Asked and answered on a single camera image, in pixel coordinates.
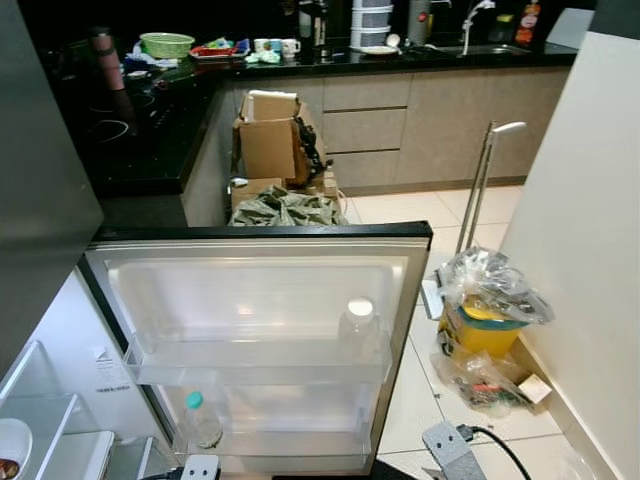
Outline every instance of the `baseboard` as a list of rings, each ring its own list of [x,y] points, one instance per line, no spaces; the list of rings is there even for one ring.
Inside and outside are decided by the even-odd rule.
[[[589,465],[598,480],[624,480],[600,443],[584,425],[562,388],[545,371],[542,362],[529,347],[526,338],[518,337],[511,349],[511,355],[516,363],[535,373],[553,387],[553,392],[545,400],[545,406],[569,444]]]
[[[487,182],[490,187],[506,187],[509,185],[522,185],[527,179],[526,176],[520,177],[497,177],[491,178]],[[459,190],[463,188],[471,188],[473,180],[445,180],[438,182],[420,182],[405,183],[399,185],[375,185],[368,187],[345,187],[340,185],[340,189],[348,197],[361,197],[365,195],[388,195],[393,193],[413,193],[413,192],[430,192],[437,190]]]

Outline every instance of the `bottle cap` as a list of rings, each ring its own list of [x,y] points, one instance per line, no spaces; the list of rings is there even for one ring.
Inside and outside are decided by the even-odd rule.
[[[373,302],[366,297],[357,297],[349,300],[347,316],[349,320],[356,323],[370,321],[373,318]]]
[[[200,392],[191,392],[187,395],[187,408],[196,410],[202,406],[204,398]]]

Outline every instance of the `yellow bucket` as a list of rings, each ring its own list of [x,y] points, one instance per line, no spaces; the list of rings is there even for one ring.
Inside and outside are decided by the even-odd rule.
[[[472,353],[486,350],[492,357],[506,355],[520,330],[528,324],[509,320],[498,312],[482,310],[472,305],[472,301],[467,301],[456,309],[450,303],[445,303],[438,326],[439,338],[444,336],[448,339],[441,341],[443,348],[446,345],[452,353],[457,343]]]

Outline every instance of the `green basket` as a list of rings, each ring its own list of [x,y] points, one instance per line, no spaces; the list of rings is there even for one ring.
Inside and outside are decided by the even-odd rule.
[[[149,55],[155,58],[184,58],[189,55],[191,45],[196,41],[180,33],[143,33],[140,40]]]

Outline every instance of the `refrigerator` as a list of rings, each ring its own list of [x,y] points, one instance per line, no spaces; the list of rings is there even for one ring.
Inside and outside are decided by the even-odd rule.
[[[0,458],[20,425],[20,480],[142,479],[192,453],[228,475],[367,474],[428,223],[98,230],[15,0],[0,65]],[[341,320],[359,297],[362,338]],[[223,429],[205,451],[183,428],[195,390]]]

